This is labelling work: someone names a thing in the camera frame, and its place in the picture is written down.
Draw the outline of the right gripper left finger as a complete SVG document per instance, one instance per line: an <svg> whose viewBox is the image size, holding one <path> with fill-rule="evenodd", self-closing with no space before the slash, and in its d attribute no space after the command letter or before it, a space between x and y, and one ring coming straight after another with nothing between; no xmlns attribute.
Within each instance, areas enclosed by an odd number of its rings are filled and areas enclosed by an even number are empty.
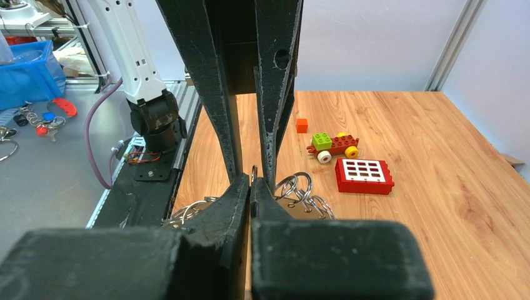
<svg viewBox="0 0 530 300"><path fill-rule="evenodd" d="M29 231L1 263L2 299L243 299L249 176L177 229Z"/></svg>

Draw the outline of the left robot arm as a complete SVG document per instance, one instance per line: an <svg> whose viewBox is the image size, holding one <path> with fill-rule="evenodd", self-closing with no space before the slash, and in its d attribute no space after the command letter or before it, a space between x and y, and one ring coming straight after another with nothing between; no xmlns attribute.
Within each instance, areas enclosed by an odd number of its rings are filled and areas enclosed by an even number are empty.
<svg viewBox="0 0 530 300"><path fill-rule="evenodd" d="M149 53L135 1L91 1L116 58L133 128L148 149L175 143L176 99ZM243 171L235 97L254 93L261 162L276 185L279 148L294 105L302 1L158 1L165 23L218 136L229 179Z"/></svg>

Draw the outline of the metal disc with keyrings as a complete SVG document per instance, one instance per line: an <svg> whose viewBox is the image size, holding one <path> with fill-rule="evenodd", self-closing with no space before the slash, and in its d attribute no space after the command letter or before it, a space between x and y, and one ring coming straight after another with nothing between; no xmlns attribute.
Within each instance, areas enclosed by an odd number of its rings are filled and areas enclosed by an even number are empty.
<svg viewBox="0 0 530 300"><path fill-rule="evenodd" d="M273 192L259 189L254 182L257 179L257 166L252 167L252 193L250 196L251 216L269 219L305 219L334 220L331 206L321 196L313 194L313 179L306 172L295 172L276 184ZM206 196L178 209L162 220L164 228L179 228L190 221L219 198Z"/></svg>

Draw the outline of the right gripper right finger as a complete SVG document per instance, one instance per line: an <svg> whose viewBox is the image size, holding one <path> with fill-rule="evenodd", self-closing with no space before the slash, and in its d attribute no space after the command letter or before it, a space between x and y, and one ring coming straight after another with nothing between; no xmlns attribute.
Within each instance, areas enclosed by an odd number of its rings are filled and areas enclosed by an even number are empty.
<svg viewBox="0 0 530 300"><path fill-rule="evenodd" d="M412 232L382 220L251 216L254 299L434 299Z"/></svg>

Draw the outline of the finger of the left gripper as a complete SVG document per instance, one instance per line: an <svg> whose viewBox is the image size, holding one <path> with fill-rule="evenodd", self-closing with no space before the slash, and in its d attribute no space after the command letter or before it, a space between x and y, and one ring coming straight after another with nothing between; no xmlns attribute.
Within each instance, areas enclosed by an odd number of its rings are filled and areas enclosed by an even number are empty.
<svg viewBox="0 0 530 300"><path fill-rule="evenodd" d="M230 182L243 173L236 98L229 93L221 47L206 1L158 1L202 106L217 134Z"/></svg>
<svg viewBox="0 0 530 300"><path fill-rule="evenodd" d="M302 1L255 1L254 68L263 176L276 185L279 148L294 105Z"/></svg>

